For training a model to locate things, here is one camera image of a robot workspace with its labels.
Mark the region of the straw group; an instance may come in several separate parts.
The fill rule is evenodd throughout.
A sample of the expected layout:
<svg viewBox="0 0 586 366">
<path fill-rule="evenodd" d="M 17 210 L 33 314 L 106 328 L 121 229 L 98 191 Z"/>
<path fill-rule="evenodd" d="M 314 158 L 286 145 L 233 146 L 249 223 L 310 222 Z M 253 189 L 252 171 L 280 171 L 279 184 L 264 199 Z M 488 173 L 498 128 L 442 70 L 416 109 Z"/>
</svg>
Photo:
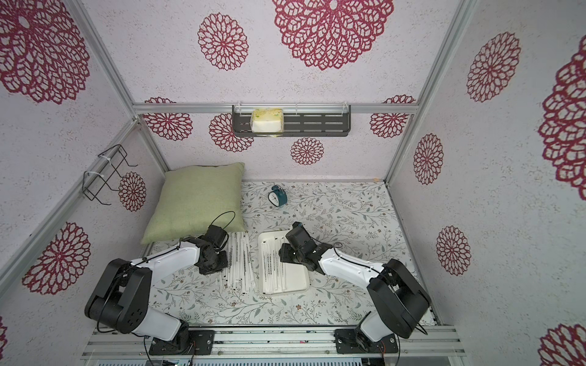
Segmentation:
<svg viewBox="0 0 586 366">
<path fill-rule="evenodd" d="M 284 262 L 279 263 L 279 280 L 280 290 L 282 292 L 287 291 L 287 277 L 286 277 L 286 264 Z"/>
<path fill-rule="evenodd" d="M 268 245 L 264 245 L 265 250 L 265 277 L 266 277 L 266 292 L 270 293 L 273 290 L 273 279 L 272 279 L 272 263 L 271 253 Z"/>
<path fill-rule="evenodd" d="M 284 268 L 283 263 L 280 261 L 276 262 L 276 291 L 283 292 L 284 291 Z"/>
</svg>

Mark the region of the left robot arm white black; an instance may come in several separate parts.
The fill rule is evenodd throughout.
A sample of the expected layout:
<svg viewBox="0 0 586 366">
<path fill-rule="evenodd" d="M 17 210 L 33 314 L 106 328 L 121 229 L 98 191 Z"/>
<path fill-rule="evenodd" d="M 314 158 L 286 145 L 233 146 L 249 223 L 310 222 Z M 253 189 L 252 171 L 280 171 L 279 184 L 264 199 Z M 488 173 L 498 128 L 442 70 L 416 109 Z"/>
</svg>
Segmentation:
<svg viewBox="0 0 586 366">
<path fill-rule="evenodd" d="M 108 263 L 85 305 L 85 316 L 96 326 L 123 334 L 149 336 L 165 342 L 186 338 L 185 322 L 150 306 L 151 288 L 178 270 L 195 267 L 210 275 L 228 267 L 228 234 L 210 225 L 205 234 L 180 239 L 179 243 L 151 257 Z"/>
</svg>

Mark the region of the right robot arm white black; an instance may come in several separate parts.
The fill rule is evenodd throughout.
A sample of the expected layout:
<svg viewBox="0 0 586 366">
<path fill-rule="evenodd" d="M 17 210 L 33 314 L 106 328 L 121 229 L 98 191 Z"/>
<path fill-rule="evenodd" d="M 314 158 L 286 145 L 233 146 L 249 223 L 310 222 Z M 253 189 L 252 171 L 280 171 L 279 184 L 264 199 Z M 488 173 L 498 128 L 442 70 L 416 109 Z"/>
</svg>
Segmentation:
<svg viewBox="0 0 586 366">
<path fill-rule="evenodd" d="M 408 339 L 416 329 L 426 333 L 420 323 L 431 306 L 430 296 L 397 259 L 381 263 L 352 257 L 339 245 L 315 239 L 299 222 L 286 233 L 279 258 L 366 290 L 375 309 L 355 328 L 355 344 L 361 348 L 390 335 Z"/>
</svg>

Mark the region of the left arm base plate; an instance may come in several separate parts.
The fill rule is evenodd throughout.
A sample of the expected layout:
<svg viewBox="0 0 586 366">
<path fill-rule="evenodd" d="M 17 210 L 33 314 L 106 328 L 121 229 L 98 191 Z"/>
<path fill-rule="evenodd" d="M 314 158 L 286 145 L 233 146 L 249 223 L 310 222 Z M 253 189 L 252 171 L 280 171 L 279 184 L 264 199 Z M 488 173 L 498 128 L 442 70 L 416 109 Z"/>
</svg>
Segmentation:
<svg viewBox="0 0 586 366">
<path fill-rule="evenodd" d="M 178 331 L 170 341 L 155 338 L 148 349 L 149 355 L 210 355 L 215 341 L 213 330 L 189 330 Z"/>
</svg>

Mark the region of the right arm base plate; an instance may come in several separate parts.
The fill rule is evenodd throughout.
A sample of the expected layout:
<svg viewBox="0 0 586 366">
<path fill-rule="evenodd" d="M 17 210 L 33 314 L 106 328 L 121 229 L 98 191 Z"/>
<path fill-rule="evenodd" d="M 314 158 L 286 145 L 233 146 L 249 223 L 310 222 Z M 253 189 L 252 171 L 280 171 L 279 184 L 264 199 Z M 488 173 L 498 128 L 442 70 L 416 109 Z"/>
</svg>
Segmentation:
<svg viewBox="0 0 586 366">
<path fill-rule="evenodd" d="M 399 344 L 394 334 L 372 341 L 356 329 L 335 329 L 334 343 L 338 354 L 398 354 Z"/>
</svg>

